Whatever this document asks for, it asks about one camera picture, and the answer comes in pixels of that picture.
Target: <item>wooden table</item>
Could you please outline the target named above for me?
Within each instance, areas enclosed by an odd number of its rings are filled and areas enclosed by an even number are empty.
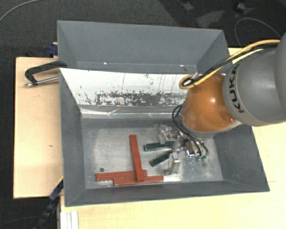
[[[55,60],[16,60],[14,198],[48,196],[62,176],[58,82],[23,86],[26,69]],[[78,211],[81,229],[286,229],[286,123],[254,134],[270,192],[68,208],[62,196],[60,210]]]

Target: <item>gray floor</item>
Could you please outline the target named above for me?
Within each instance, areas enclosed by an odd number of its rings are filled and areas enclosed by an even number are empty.
[[[0,0],[0,17],[28,0]],[[239,46],[235,24],[254,18],[286,31],[286,0],[248,0],[246,13],[233,10],[237,0],[51,0],[22,7],[0,24],[0,229],[32,228],[47,200],[12,199],[14,132],[14,58],[49,57],[47,47],[56,41],[57,20],[101,21],[164,26],[218,28],[229,46]],[[260,22],[239,21],[241,45],[277,34]],[[53,219],[47,228],[55,228]]]

